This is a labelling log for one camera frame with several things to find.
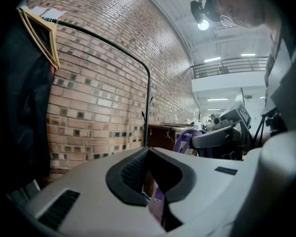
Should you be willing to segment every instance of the black metal pipe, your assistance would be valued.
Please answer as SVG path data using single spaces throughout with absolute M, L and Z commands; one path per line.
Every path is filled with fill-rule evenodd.
M 66 27 L 69 27 L 69 28 L 73 28 L 77 31 L 80 31 L 80 32 L 83 32 L 85 34 L 88 34 L 88 35 L 91 35 L 92 37 L 95 37 L 113 47 L 115 47 L 116 49 L 118 49 L 119 51 L 123 52 L 124 54 L 128 55 L 129 57 L 131 57 L 132 59 L 134 59 L 135 61 L 137 61 L 138 63 L 142 64 L 142 66 L 146 69 L 146 72 L 148 74 L 148 83 L 147 83 L 147 100 L 146 100 L 146 122 L 145 122 L 145 126 L 144 126 L 144 147 L 147 146 L 147 139 L 148 139 L 148 120 L 149 120 L 149 100 L 150 100 L 150 71 L 148 69 L 148 67 L 145 65 L 145 63 L 143 63 L 141 60 L 139 60 L 138 58 L 136 58 L 134 55 L 132 55 L 131 53 L 129 53 L 128 51 L 126 51 L 124 48 L 120 47 L 119 45 L 113 43 L 112 41 L 110 40 L 107 40 L 106 38 L 98 35 L 98 34 L 95 34 L 87 29 L 84 29 L 83 27 L 81 26 L 77 26 L 77 25 L 74 25 L 74 24 L 70 24 L 70 23 L 67 23 L 67 22 L 64 22 L 64 21 L 61 21 L 61 20 L 58 20 L 58 19 L 51 19 L 51 18 L 43 18 L 44 20 L 46 21 L 49 21 L 49 22 L 52 22 L 52 23 L 56 23 L 58 25 L 62 25 L 62 26 L 66 26 Z

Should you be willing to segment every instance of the white ceiling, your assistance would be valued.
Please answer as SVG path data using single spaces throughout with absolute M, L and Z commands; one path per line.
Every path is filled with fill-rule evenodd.
M 265 95 L 264 86 L 255 87 L 243 87 L 243 94 L 252 95 L 253 99 L 260 99 Z M 221 114 L 225 109 L 231 106 L 236 99 L 236 96 L 240 93 L 240 88 L 228 88 L 228 89 L 214 89 L 195 92 L 194 96 L 202 108 L 204 114 Z M 223 101 L 207 101 L 211 98 L 228 98 Z M 209 111 L 208 109 L 222 109 L 221 111 Z
M 221 56 L 239 57 L 242 53 L 268 56 L 271 39 L 266 27 L 247 30 L 239 27 L 226 29 L 221 23 L 210 22 L 206 31 L 198 29 L 190 11 L 192 0 L 152 0 L 168 18 L 183 40 L 193 64 Z

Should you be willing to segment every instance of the gray machine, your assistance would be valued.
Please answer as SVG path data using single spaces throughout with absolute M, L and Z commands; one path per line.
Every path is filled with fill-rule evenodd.
M 141 195 L 147 170 L 165 194 L 162 224 Z M 295 177 L 296 131 L 244 161 L 138 148 L 73 169 L 24 213 L 48 236 L 245 236 Z

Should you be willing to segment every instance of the ventilation grille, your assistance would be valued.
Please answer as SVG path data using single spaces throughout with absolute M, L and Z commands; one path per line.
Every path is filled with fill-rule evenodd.
M 67 190 L 39 218 L 42 224 L 57 230 L 71 210 L 80 193 Z

